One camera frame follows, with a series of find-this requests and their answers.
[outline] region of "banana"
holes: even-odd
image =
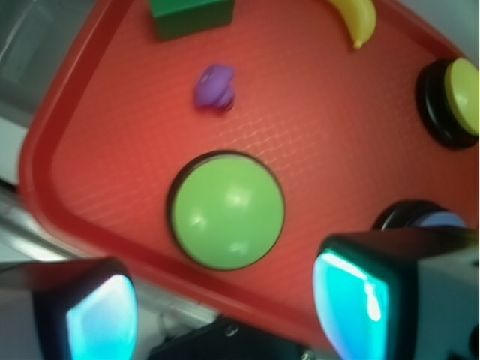
[[[360,49],[370,40],[377,25],[377,12],[372,0],[328,0],[343,17],[353,40],[353,48]]]

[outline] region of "purple toy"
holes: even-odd
[[[217,107],[225,111],[233,108],[235,93],[230,81],[235,74],[231,66],[213,64],[206,68],[196,83],[195,103],[199,107]]]

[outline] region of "glowing blue panel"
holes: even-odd
[[[67,312],[72,359],[130,359],[137,323],[134,286],[124,275],[113,275]]]
[[[323,331],[342,359],[385,359],[389,287],[332,250],[313,268],[313,295]]]

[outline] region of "red tray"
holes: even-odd
[[[311,273],[329,233],[367,230],[393,202],[426,199],[479,218],[479,149],[449,151],[424,129],[419,71],[457,50],[394,1],[376,0],[359,50],[327,1],[238,0],[233,24],[161,43],[147,0],[100,0],[55,78],[21,159],[41,225],[92,254],[226,315],[328,348]],[[236,104],[194,107],[212,63],[236,69]],[[167,191],[206,152],[247,152],[286,197],[277,244],[238,271],[187,258],[167,230]]]

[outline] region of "green cube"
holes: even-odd
[[[235,0],[150,0],[162,40],[180,38],[232,22]]]

